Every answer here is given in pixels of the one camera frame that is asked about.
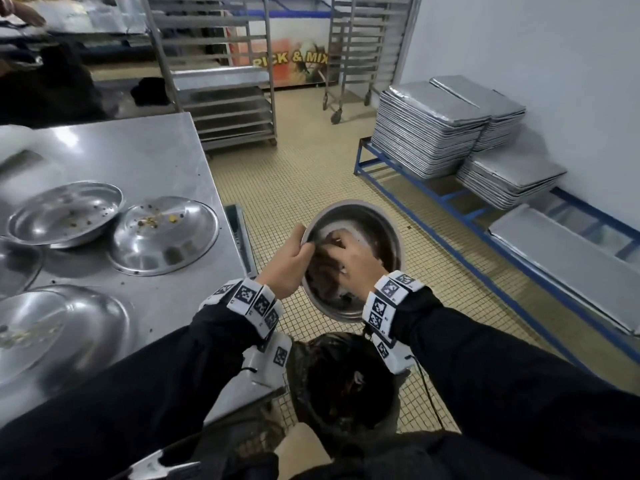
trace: black sleeve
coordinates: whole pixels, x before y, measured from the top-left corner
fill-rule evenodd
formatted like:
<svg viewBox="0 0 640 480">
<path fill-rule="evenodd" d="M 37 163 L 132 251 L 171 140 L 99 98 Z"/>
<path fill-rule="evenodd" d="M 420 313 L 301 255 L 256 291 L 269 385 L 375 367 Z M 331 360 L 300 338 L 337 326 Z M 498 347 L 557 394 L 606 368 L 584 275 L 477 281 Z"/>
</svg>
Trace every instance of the black sleeve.
<svg viewBox="0 0 640 480">
<path fill-rule="evenodd" d="M 640 397 L 445 308 L 428 288 L 400 304 L 392 333 L 463 434 L 549 474 L 637 475 Z"/>
<path fill-rule="evenodd" d="M 259 342 L 244 317 L 204 307 L 189 326 L 2 428 L 0 478 L 109 478 L 198 432 Z"/>
</svg>

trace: black cord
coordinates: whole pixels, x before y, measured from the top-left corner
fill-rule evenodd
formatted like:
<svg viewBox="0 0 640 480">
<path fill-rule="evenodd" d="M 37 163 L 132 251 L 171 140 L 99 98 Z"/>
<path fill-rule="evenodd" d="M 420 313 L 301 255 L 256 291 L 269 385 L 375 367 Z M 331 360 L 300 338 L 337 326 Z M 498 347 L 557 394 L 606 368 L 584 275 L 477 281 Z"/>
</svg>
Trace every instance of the black cord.
<svg viewBox="0 0 640 480">
<path fill-rule="evenodd" d="M 440 423 L 440 428 L 444 430 L 444 424 L 442 423 L 442 419 L 440 419 L 440 416 L 436 411 L 436 406 L 433 403 L 433 398 L 431 397 L 431 393 L 429 392 L 429 388 L 427 387 L 427 380 L 424 378 L 424 372 L 422 371 L 422 366 L 420 365 L 416 357 L 413 357 L 413 360 L 415 361 L 415 364 L 418 367 L 418 371 L 420 372 L 420 377 L 422 378 L 422 384 L 424 385 L 424 391 L 427 393 L 427 397 L 429 398 L 429 403 L 431 404 L 431 409 L 433 410 L 433 414 L 436 415 L 436 419 Z"/>
</svg>

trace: plastic bag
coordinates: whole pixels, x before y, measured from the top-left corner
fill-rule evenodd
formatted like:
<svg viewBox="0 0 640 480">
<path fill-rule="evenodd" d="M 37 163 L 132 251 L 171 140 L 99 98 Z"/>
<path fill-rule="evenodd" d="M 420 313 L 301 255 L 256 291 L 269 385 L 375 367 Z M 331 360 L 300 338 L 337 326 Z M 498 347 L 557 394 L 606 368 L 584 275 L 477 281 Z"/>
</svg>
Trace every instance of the plastic bag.
<svg viewBox="0 0 640 480">
<path fill-rule="evenodd" d="M 307 423 L 334 456 L 395 434 L 398 393 L 409 372 L 395 376 L 373 343 L 347 332 L 294 342 L 287 379 L 298 420 Z"/>
</svg>

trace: blue metal rack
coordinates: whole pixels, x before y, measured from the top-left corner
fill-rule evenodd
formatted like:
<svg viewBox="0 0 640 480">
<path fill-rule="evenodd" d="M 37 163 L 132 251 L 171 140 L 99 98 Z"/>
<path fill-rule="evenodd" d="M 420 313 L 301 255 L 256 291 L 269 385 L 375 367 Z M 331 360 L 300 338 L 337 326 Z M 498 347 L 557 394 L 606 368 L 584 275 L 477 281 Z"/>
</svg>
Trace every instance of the blue metal rack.
<svg viewBox="0 0 640 480">
<path fill-rule="evenodd" d="M 374 156 L 371 160 L 362 161 L 362 149 L 366 148 L 369 152 L 371 152 Z M 528 276 L 533 282 L 537 283 L 544 290 L 548 291 L 553 297 L 555 297 L 558 301 L 560 301 L 564 306 L 566 306 L 573 313 L 578 315 L 582 320 L 588 323 L 594 330 L 599 332 L 606 340 L 612 343 L 615 347 L 619 348 L 624 354 L 626 354 L 629 358 L 640 365 L 640 347 L 634 347 L 632 343 L 633 339 L 631 337 L 627 337 L 622 335 L 618 330 L 615 330 L 612 326 L 598 320 L 595 318 L 590 311 L 585 309 L 574 300 L 569 295 L 565 294 L 564 291 L 555 284 L 549 282 L 544 279 L 544 277 L 540 276 L 538 273 L 533 272 L 530 268 L 523 264 L 523 262 L 511 254 L 507 249 L 501 247 L 498 243 L 492 240 L 491 236 L 485 232 L 485 229 L 478 224 L 476 224 L 476 218 L 481 215 L 494 210 L 493 207 L 486 204 L 484 207 L 480 209 L 473 210 L 469 213 L 462 213 L 457 208 L 455 208 L 451 201 L 457 197 L 470 194 L 471 192 L 467 189 L 457 190 L 452 193 L 448 193 L 445 195 L 439 195 L 434 192 L 434 190 L 430 189 L 425 181 L 420 180 L 414 176 L 410 172 L 407 172 L 402 165 L 395 163 L 394 161 L 389 160 L 389 158 L 382 153 L 379 149 L 375 148 L 371 144 L 371 138 L 363 138 L 360 140 L 360 144 L 358 145 L 358 154 L 356 157 L 355 167 L 353 169 L 354 175 L 362 175 L 365 177 L 370 183 L 373 184 L 380 192 L 382 192 L 389 200 L 391 200 L 398 208 L 400 208 L 404 213 L 411 217 L 426 233 L 428 233 L 434 241 L 436 241 L 441 247 L 443 247 L 449 254 L 451 254 L 455 259 L 457 259 L 463 266 L 465 266 L 469 272 L 471 272 L 476 278 L 478 278 L 489 290 L 495 293 L 507 306 L 512 308 L 523 320 L 532 327 L 542 338 L 544 338 L 548 343 L 555 347 L 558 352 L 560 352 L 564 357 L 581 368 L 584 371 L 590 371 L 588 367 L 578 359 L 572 352 L 562 343 L 558 338 L 556 338 L 546 327 L 544 327 L 540 322 L 535 320 L 530 313 L 528 313 L 522 306 L 520 306 L 516 300 L 514 300 L 510 295 L 508 295 L 505 291 L 501 290 L 487 275 L 480 272 L 473 264 L 471 264 L 459 251 L 454 249 L 446 240 L 444 240 L 436 230 L 423 222 L 414 212 L 411 211 L 407 206 L 405 206 L 400 200 L 398 200 L 393 193 L 389 192 L 384 186 L 382 186 L 375 177 L 370 174 L 366 169 L 371 167 L 372 165 L 377 164 L 385 164 L 389 168 L 392 168 L 400 175 L 404 176 L 407 180 L 409 180 L 414 186 L 416 186 L 421 192 L 428 195 L 430 198 L 434 199 L 438 202 L 448 213 L 450 213 L 453 217 L 457 218 L 460 222 L 465 224 L 473 233 L 478 236 L 485 244 L 489 245 L 493 250 L 495 250 L 498 254 L 503 256 L 509 263 L 516 266 L 521 272 L 523 272 L 526 276 Z M 624 246 L 619 252 L 616 253 L 616 256 L 621 259 L 627 258 L 632 252 L 634 252 L 638 247 L 640 247 L 640 232 L 632 229 L 631 227 L 617 221 L 615 218 L 605 214 L 604 212 L 595 209 L 594 207 L 588 205 L 587 203 L 581 201 L 580 199 L 574 197 L 573 195 L 559 189 L 555 188 L 552 191 L 555 197 L 561 199 L 561 203 L 555 208 L 549 210 L 547 215 L 549 217 L 554 217 L 554 215 L 558 215 L 561 212 L 565 211 L 570 207 L 577 207 L 582 212 L 588 214 L 591 217 L 596 218 L 597 222 L 593 225 L 589 225 L 585 231 L 581 232 L 582 235 L 590 235 L 596 232 L 600 227 L 607 225 L 623 233 L 628 236 L 631 240 L 630 242 Z"/>
</svg>

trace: caster wheel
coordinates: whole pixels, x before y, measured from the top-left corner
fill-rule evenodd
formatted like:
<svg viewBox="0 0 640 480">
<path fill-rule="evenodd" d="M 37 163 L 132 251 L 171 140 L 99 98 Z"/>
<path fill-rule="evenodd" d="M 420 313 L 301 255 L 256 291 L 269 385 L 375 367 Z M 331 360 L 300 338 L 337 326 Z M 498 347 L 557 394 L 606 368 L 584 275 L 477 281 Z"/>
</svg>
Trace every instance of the caster wheel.
<svg viewBox="0 0 640 480">
<path fill-rule="evenodd" d="M 331 115 L 331 122 L 336 125 L 340 122 L 340 118 L 342 117 L 342 110 L 339 109 L 338 111 L 334 112 Z"/>
</svg>

